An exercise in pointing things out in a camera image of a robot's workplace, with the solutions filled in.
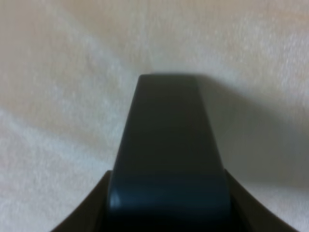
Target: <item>white fabric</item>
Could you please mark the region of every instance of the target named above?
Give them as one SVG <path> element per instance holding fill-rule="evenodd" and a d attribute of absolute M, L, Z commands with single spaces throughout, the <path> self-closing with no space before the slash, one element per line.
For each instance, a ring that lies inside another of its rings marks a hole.
<path fill-rule="evenodd" d="M 151 72 L 229 90 L 204 92 L 224 165 L 309 231 L 308 25 L 306 0 L 0 0 L 0 231 L 51 230 L 83 200 Z"/>

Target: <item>plastic surface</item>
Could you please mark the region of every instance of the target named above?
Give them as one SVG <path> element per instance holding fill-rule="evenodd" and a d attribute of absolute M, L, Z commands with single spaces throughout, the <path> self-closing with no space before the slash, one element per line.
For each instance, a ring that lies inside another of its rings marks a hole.
<path fill-rule="evenodd" d="M 225 225 L 229 193 L 194 78 L 140 77 L 107 206 L 113 226 Z"/>

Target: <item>black plastic object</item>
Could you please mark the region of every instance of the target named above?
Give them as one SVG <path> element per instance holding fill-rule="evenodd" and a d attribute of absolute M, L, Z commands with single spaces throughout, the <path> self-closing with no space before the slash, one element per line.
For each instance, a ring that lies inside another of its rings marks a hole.
<path fill-rule="evenodd" d="M 140 78 L 114 171 L 53 232 L 296 232 L 223 173 L 196 81 Z"/>
<path fill-rule="evenodd" d="M 196 79 L 142 75 L 109 186 L 108 224 L 221 229 L 229 220 L 224 169 Z"/>

